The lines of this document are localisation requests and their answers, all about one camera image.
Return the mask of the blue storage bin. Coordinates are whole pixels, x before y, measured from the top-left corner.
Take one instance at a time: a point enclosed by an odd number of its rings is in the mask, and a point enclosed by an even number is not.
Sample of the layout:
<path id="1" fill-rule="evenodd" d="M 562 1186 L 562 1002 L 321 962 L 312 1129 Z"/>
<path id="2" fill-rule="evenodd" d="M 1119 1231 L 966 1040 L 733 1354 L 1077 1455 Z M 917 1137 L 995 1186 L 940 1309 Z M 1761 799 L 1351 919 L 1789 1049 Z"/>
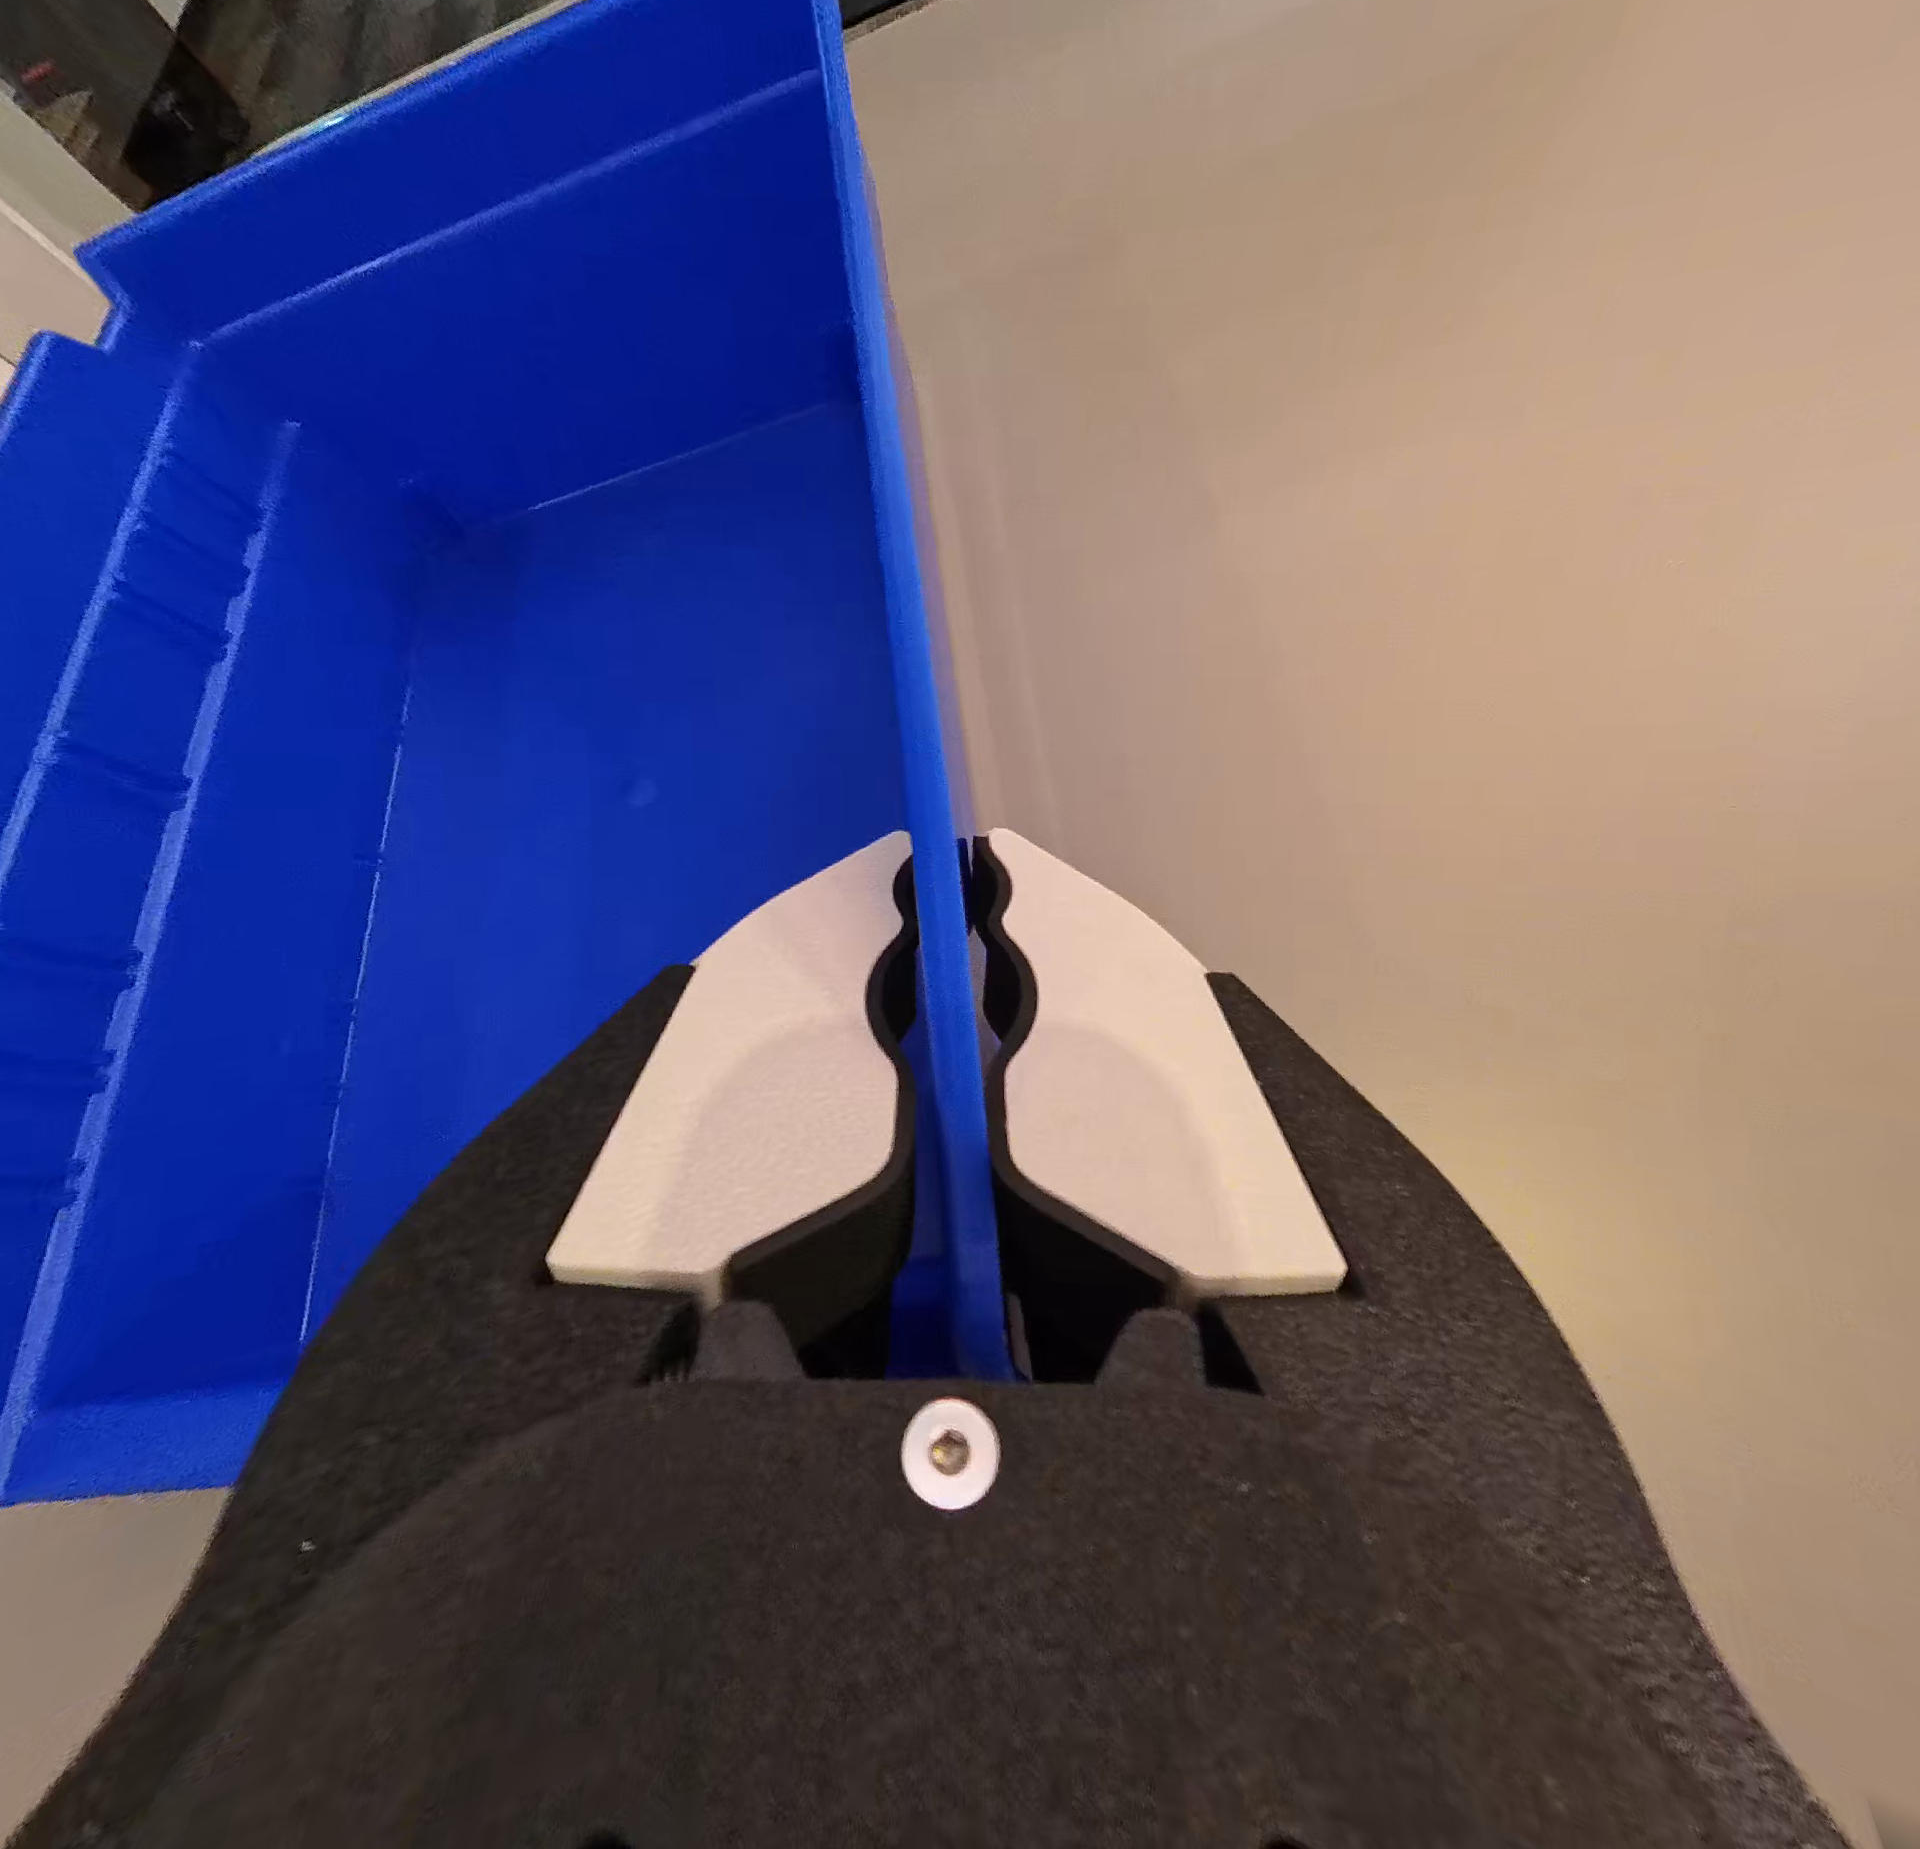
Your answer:
<path id="1" fill-rule="evenodd" d="M 6 384 L 6 1498 L 207 1491 L 654 968 L 912 836 L 1000 1378 L 973 770 L 841 0 L 573 0 L 78 251 Z"/>

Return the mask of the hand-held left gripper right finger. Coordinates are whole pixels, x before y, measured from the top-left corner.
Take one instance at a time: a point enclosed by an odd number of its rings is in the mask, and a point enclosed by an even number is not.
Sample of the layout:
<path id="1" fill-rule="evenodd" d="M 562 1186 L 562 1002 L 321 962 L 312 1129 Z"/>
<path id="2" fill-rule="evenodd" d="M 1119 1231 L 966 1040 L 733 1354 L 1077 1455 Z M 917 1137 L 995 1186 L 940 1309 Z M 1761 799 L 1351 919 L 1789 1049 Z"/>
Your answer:
<path id="1" fill-rule="evenodd" d="M 1207 962 L 1119 884 L 995 823 L 980 865 L 995 1172 L 1150 1299 L 1328 1299 L 1351 1261 L 1263 1100 Z"/>

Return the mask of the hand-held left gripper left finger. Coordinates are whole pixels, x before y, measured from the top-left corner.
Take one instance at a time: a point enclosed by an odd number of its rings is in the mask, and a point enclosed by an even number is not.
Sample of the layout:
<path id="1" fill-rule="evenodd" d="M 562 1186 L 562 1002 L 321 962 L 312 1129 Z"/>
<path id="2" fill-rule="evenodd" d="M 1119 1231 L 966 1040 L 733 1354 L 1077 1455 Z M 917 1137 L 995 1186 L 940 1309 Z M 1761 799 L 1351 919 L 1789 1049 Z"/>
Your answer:
<path id="1" fill-rule="evenodd" d="M 912 1059 L 881 1025 L 881 954 L 912 931 L 912 836 L 733 919 L 626 1100 L 547 1274 L 562 1285 L 718 1299 L 726 1264 L 848 1206 L 905 1149 Z"/>

